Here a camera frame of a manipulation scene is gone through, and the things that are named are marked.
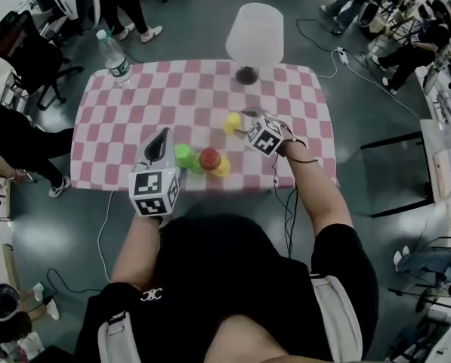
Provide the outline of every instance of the floor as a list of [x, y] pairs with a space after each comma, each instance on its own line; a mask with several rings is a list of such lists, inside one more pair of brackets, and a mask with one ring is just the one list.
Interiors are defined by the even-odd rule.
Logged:
[[[149, 25], [163, 25], [164, 32], [148, 45], [142, 45], [134, 33], [123, 47], [140, 61], [163, 61], [194, 58], [226, 58], [225, 40], [239, 7], [249, 2], [263, 2], [278, 8], [284, 15], [285, 54], [283, 61], [330, 75], [333, 65], [329, 52], [316, 48], [302, 37], [295, 26], [298, 17], [316, 18], [330, 24], [319, 10], [320, 4], [333, 0], [143, 0]], [[341, 37], [334, 37], [317, 23], [306, 23], [304, 31], [324, 48], [341, 46], [359, 57], [367, 51], [367, 39], [353, 25]], [[60, 87], [67, 97], [63, 105], [54, 101], [44, 112], [34, 111], [38, 124], [49, 132], [73, 126], [82, 91], [88, 77], [103, 68], [93, 33], [74, 37], [64, 51], [74, 64], [85, 70], [70, 76]], [[367, 70], [354, 60], [351, 66], [368, 76]], [[372, 68], [376, 76], [380, 71]], [[400, 90], [397, 98], [408, 104], [420, 117], [429, 118], [428, 106], [416, 79]], [[449, 219], [444, 205], [426, 206], [411, 212], [371, 219], [369, 214], [419, 199], [422, 184], [428, 180], [421, 147], [404, 144], [362, 152], [360, 146], [372, 141], [419, 130], [418, 120], [396, 104], [373, 84], [363, 81], [338, 62], [338, 74], [322, 79], [326, 102], [335, 133], [338, 179], [354, 225], [378, 275], [380, 284], [380, 317], [368, 360], [381, 360], [397, 332], [417, 317], [412, 310], [415, 297], [398, 297], [389, 287], [411, 288], [414, 281], [399, 277], [391, 264], [393, 253], [409, 244], [414, 246], [422, 231], [422, 244], [447, 233]], [[56, 160], [69, 173], [69, 157]], [[284, 199], [290, 190], [280, 192]], [[97, 233], [103, 224], [110, 194], [102, 191], [68, 190], [57, 200], [47, 196], [48, 183], [14, 186], [12, 194], [13, 245], [20, 283], [31, 287], [42, 281], [50, 288], [45, 273], [56, 268], [71, 289], [102, 288], [106, 279], [97, 252]], [[283, 208], [273, 195], [221, 195], [203, 197], [181, 195], [178, 213], [192, 201], [204, 213], [235, 212], [253, 218], [270, 236], [277, 249], [286, 254], [283, 239]], [[304, 211], [299, 209], [294, 234], [293, 258], [309, 263], [313, 235]], [[103, 255], [111, 268], [131, 221], [133, 210], [126, 194], [113, 196], [110, 217], [103, 232]], [[66, 291], [53, 275], [59, 290], [55, 297], [60, 309], [58, 323], [42, 319], [36, 330], [44, 345], [55, 344], [72, 351], [85, 313], [86, 299], [91, 293]]]

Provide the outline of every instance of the red ball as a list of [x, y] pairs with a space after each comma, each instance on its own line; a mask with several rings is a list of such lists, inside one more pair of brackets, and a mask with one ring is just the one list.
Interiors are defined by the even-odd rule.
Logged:
[[199, 156], [200, 166], [205, 171], [213, 171], [220, 166], [221, 157], [216, 149], [208, 147], [202, 150]]

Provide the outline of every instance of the plastic bottle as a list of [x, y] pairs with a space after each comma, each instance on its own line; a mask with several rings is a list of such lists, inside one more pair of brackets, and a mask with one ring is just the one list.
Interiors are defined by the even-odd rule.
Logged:
[[118, 43], [116, 43], [116, 40], [110, 34], [106, 33], [104, 29], [97, 31], [96, 36], [99, 40], [99, 49], [104, 57], [104, 65], [109, 69], [119, 85], [126, 87], [129, 83], [131, 68], [125, 53], [119, 47]]

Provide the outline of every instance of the green label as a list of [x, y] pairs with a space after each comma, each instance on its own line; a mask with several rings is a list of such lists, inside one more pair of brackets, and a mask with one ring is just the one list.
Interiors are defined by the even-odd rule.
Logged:
[[110, 69], [111, 74], [115, 78], [121, 78], [122, 76], [125, 76], [129, 71], [129, 63], [126, 59], [118, 66], [113, 69]]

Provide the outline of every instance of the lamp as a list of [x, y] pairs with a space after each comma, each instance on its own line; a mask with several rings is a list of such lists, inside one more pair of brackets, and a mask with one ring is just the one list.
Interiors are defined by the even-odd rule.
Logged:
[[243, 5], [233, 22], [225, 44], [240, 68], [235, 77], [243, 85], [257, 81], [256, 69], [278, 64], [284, 56], [284, 18], [274, 7]]

